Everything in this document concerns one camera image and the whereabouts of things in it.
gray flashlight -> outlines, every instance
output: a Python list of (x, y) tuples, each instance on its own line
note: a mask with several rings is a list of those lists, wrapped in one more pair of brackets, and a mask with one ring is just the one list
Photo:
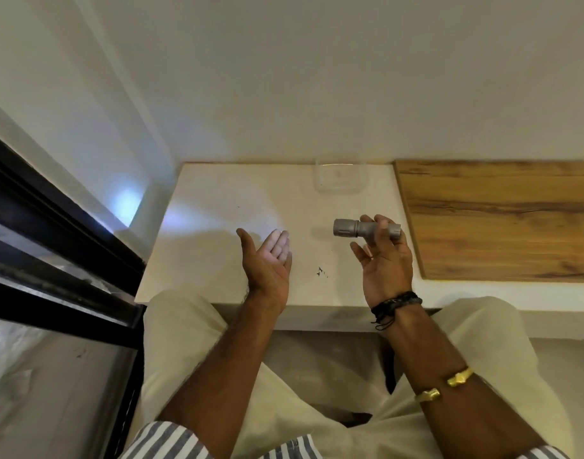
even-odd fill
[[(363, 237), (364, 239), (373, 239), (376, 228), (376, 222), (360, 222), (359, 220), (353, 219), (334, 219), (332, 233), (337, 237)], [(390, 231), (391, 239), (398, 240), (400, 238), (400, 225), (388, 224), (388, 230)]]

transparent container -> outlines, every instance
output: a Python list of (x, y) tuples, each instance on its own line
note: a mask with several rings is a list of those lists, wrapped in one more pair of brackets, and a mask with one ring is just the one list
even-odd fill
[(325, 156), (315, 161), (313, 184), (320, 193), (360, 193), (368, 182), (367, 165), (356, 155)]

white table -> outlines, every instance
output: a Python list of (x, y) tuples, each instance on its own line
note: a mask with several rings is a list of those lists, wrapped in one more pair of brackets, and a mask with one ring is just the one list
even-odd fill
[[(137, 302), (165, 289), (194, 289), (226, 315), (247, 290), (236, 228), (250, 232), (257, 245), (279, 228), (290, 232), (294, 262), (278, 328), (372, 330), (360, 265), (348, 239), (333, 236), (332, 222), (383, 214), (405, 231), (408, 225), (392, 166), (368, 166), (368, 172), (363, 192), (342, 195), (317, 192), (310, 165), (184, 165)], [(414, 290), (430, 308), (492, 295), (521, 310), (584, 311), (584, 284), (433, 281), (421, 278), (417, 262), (414, 270)]]

wood grain panel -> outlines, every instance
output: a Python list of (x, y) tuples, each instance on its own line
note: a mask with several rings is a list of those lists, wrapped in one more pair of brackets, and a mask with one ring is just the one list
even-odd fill
[(584, 282), (584, 161), (396, 161), (424, 278)]

leg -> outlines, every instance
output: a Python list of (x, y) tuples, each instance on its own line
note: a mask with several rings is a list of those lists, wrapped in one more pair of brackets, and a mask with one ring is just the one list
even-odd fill
[[(434, 321), (469, 366), (513, 406), (549, 444), (572, 455), (572, 432), (564, 407), (540, 377), (537, 358), (518, 311), (493, 297), (462, 299)], [(440, 453), (406, 377), (366, 425), (353, 430), (375, 457), (433, 458)]]
[[(151, 300), (144, 322), (144, 382), (134, 432), (158, 416), (226, 330), (222, 317), (202, 297), (182, 297), (172, 291)], [(348, 437), (345, 427), (303, 402), (262, 364), (234, 456), (258, 457), (307, 433), (323, 453), (325, 448), (342, 448)]]

